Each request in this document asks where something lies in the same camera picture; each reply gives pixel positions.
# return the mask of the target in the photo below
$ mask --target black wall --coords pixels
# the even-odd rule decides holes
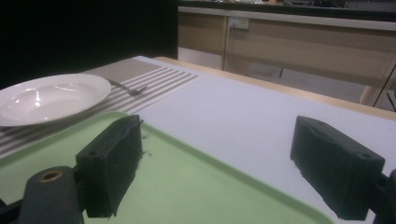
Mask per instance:
[[[1,0],[0,89],[137,55],[177,57],[177,0]]]

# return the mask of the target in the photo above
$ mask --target plate rim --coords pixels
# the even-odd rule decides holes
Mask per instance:
[[[22,91],[24,91],[26,89],[26,87],[28,87],[29,85],[35,85],[35,84],[42,83],[42,85],[38,85],[38,87],[42,87],[42,86],[45,86],[46,84],[47,85],[59,84],[59,83],[55,83],[56,80],[60,80],[60,79],[73,80],[73,78],[76,78],[76,77],[80,77],[80,79],[77,79],[77,82],[79,80],[92,79],[92,81],[90,81],[90,82],[84,82],[85,84],[89,84],[91,86],[97,86],[97,85],[94,85],[94,84],[96,84],[97,81],[101,81],[101,85],[103,85],[104,88],[102,88],[101,91],[100,91],[101,92],[100,97],[98,97],[95,101],[92,101],[89,104],[86,104],[82,108],[79,108],[76,111],[64,114],[62,116],[59,116],[59,117],[56,117],[56,118],[53,118],[53,119],[21,121],[21,122],[15,121],[13,123],[13,121],[10,120],[10,119],[6,119],[7,122],[4,122],[5,121],[4,118],[1,118],[0,119],[0,128],[37,125],[37,124],[44,124],[44,123],[53,122],[53,121],[59,120],[59,119],[66,119],[68,117],[71,117],[71,116],[74,116],[76,114],[79,114],[79,113],[81,113],[83,111],[86,111],[86,110],[92,108],[93,106],[99,104],[100,102],[105,100],[107,98],[107,96],[111,92],[111,84],[104,77],[100,77],[100,76],[93,75],[93,74],[86,74],[86,73],[60,74],[60,75],[39,77],[39,78],[27,80],[27,81],[24,81],[24,82],[21,82],[21,83],[18,83],[18,84],[15,84],[15,85],[12,85],[12,86],[9,86],[9,87],[7,87],[5,89],[0,90],[0,107],[3,106],[6,102],[8,102],[10,99],[12,99],[12,97],[15,97],[18,94],[21,94]]]

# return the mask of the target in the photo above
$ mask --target black countertop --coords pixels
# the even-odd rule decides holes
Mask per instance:
[[[396,21],[396,11],[362,10],[343,7],[293,7],[283,5],[183,0],[179,0],[178,5],[180,7],[201,7],[363,21]]]

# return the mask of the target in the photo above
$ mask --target power socket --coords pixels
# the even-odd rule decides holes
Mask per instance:
[[[236,29],[248,29],[248,18],[230,17],[228,26]]]

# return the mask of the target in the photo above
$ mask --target fork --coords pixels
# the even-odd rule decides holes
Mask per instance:
[[[126,91],[128,91],[128,93],[129,93],[131,96],[139,95],[140,93],[142,93],[143,90],[145,90],[145,89],[148,87],[148,86],[144,86],[144,87],[141,87],[141,88],[139,88],[139,89],[130,89],[130,88],[128,88],[127,86],[125,86],[125,85],[123,85],[123,84],[121,84],[121,83],[119,83],[119,82],[116,82],[116,81],[114,81],[114,80],[111,80],[111,79],[108,79],[108,78],[106,78],[106,80],[107,80],[108,82],[110,82],[111,85],[114,85],[114,86],[117,86],[117,87],[120,87],[120,88],[125,89]]]

